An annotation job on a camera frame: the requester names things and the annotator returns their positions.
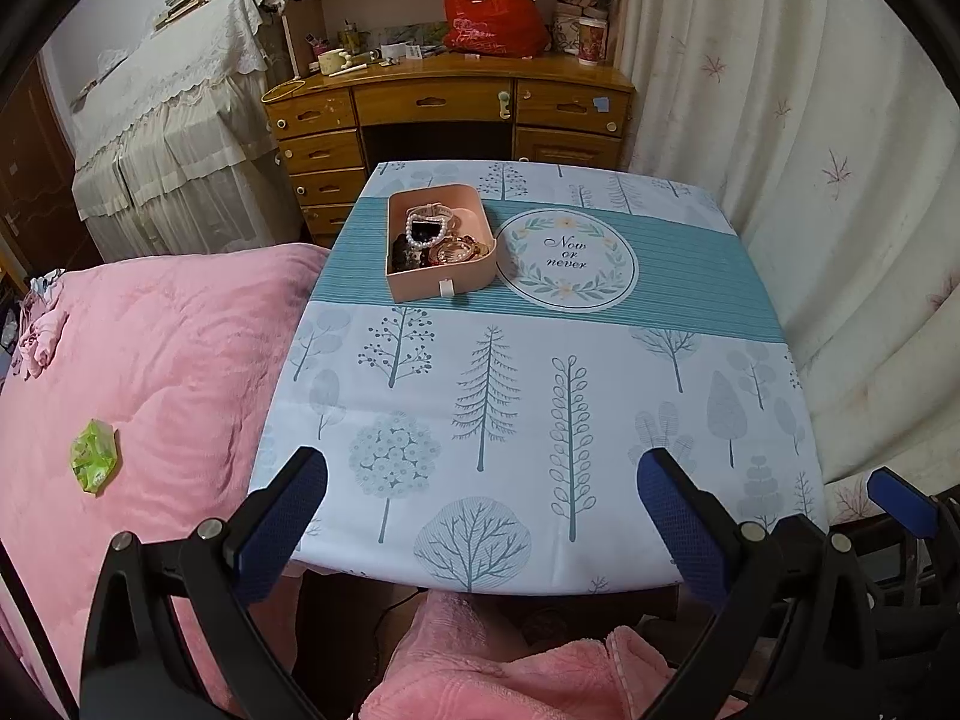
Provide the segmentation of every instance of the white lace cover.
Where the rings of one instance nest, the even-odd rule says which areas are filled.
[[[77,170],[157,105],[231,74],[265,71],[253,0],[213,0],[145,40],[76,114]]]

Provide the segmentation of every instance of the metal bolt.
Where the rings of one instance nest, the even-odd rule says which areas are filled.
[[[117,535],[110,540],[110,546],[117,552],[122,552],[131,545],[131,542],[133,542],[133,533],[123,531],[123,533],[117,533]]]
[[[767,538],[767,532],[763,530],[763,526],[757,522],[744,522],[740,525],[740,534],[743,538],[746,538],[747,541],[763,541]]]
[[[221,519],[205,519],[197,528],[197,536],[209,541],[210,538],[217,538],[223,530],[224,522]]]
[[[830,537],[830,543],[837,552],[850,552],[853,549],[851,541],[843,533],[834,533]]]

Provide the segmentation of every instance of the green wrapper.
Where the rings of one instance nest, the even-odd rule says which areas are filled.
[[[70,467],[85,493],[96,495],[117,465],[113,426],[90,420],[70,445]]]

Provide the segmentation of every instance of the pink blanket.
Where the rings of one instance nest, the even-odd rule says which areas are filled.
[[[62,279],[58,307],[70,319],[53,362],[40,378],[11,378],[0,394],[0,541],[75,693],[110,537],[182,538],[205,517],[228,518],[246,497],[280,367],[327,253],[291,244],[150,257]],[[70,442],[91,418],[117,429],[121,456],[97,497],[69,466]],[[286,614],[262,611],[286,626],[285,640],[272,643],[290,665],[296,592],[285,584],[277,594]],[[0,615],[3,604],[0,593]],[[6,618],[13,624],[9,608]],[[224,704],[196,620],[181,622]]]
[[[672,674],[630,628],[531,655],[484,599],[431,590],[360,720],[635,720]]]

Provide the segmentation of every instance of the red plastic bag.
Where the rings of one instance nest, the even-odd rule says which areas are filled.
[[[550,36],[533,0],[443,0],[449,49],[495,56],[536,56]]]

